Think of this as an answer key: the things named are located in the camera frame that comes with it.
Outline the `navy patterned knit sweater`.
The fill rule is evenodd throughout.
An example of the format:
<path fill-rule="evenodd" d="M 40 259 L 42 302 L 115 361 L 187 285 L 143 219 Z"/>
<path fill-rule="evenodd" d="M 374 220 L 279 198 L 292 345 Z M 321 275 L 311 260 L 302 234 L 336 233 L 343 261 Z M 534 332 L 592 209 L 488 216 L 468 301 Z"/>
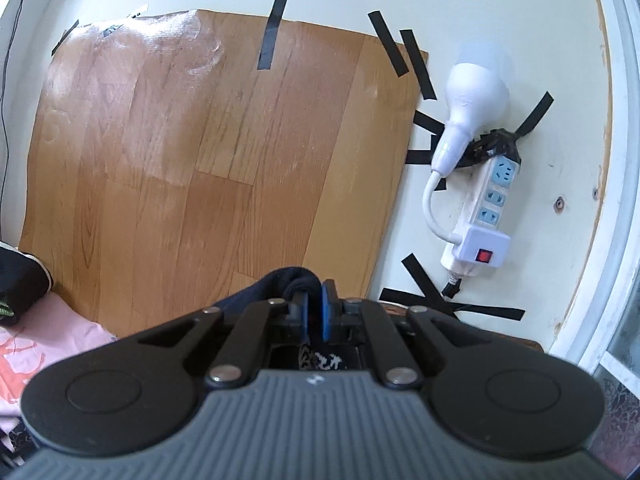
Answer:
<path fill-rule="evenodd" d="M 247 288 L 215 302 L 221 311 L 239 316 L 252 302 L 282 298 L 292 301 L 296 294 L 305 294 L 308 300 L 308 326 L 322 330 L 322 288 L 320 280 L 311 270 L 288 266 L 271 271 Z M 353 348 L 328 346 L 322 335 L 306 333 L 301 344 L 282 344 L 273 348 L 269 366 L 281 370 L 353 370 L 358 365 L 358 352 Z"/>

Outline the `brown mesh cushion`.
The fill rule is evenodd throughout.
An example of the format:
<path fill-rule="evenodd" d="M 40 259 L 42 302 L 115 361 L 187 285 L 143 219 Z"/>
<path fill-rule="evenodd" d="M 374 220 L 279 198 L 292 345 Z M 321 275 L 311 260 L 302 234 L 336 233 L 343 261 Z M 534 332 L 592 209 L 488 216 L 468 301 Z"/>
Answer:
<path fill-rule="evenodd" d="M 506 334 L 500 334 L 500 337 L 506 338 L 507 340 L 514 342 L 514 344 L 521 344 L 526 348 L 533 349 L 539 352 L 544 352 L 544 348 L 542 348 L 542 345 L 538 344 L 537 341 L 526 339 L 526 338 L 509 336 Z"/>

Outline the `pink floral bed sheet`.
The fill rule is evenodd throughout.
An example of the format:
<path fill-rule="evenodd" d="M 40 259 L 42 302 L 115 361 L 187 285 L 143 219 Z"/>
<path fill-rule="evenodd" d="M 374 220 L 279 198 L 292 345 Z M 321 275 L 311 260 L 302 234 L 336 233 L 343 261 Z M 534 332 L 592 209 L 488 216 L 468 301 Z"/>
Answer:
<path fill-rule="evenodd" d="M 22 393 L 40 370 L 116 340 L 102 325 L 83 318 L 54 292 L 38 300 L 13 327 L 1 330 L 1 475 L 35 453 L 22 421 Z"/>

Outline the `dark folded garment green trim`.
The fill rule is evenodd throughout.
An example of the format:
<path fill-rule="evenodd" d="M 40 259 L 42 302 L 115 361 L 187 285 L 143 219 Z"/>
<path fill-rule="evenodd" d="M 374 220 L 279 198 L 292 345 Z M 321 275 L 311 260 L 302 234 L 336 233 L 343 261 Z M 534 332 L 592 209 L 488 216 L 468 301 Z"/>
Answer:
<path fill-rule="evenodd" d="M 1 243 L 0 300 L 1 325 L 10 327 L 52 289 L 53 278 L 34 255 Z"/>

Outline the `white power strip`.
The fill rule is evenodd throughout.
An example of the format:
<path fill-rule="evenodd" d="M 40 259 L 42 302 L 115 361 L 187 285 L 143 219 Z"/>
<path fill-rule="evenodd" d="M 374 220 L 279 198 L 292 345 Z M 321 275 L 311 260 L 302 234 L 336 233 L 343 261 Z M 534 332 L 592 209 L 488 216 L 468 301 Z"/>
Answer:
<path fill-rule="evenodd" d="M 491 157 L 471 174 L 454 234 L 460 244 L 447 244 L 440 263 L 452 278 L 477 276 L 498 269 L 508 253 L 511 237 L 500 230 L 504 207 L 520 165 L 504 155 Z"/>

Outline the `white bulb lamp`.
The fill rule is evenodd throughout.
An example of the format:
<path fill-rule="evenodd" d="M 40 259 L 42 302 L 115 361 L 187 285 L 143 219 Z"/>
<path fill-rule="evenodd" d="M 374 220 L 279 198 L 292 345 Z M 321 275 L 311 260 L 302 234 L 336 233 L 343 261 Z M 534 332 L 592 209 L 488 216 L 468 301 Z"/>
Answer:
<path fill-rule="evenodd" d="M 494 124 L 506 112 L 509 89 L 499 74 L 473 63 L 458 63 L 449 73 L 445 96 L 449 117 L 431 161 L 422 210 L 426 225 L 440 240 L 460 245 L 462 237 L 445 230 L 436 220 L 432 198 L 439 182 L 457 167 L 481 128 Z"/>

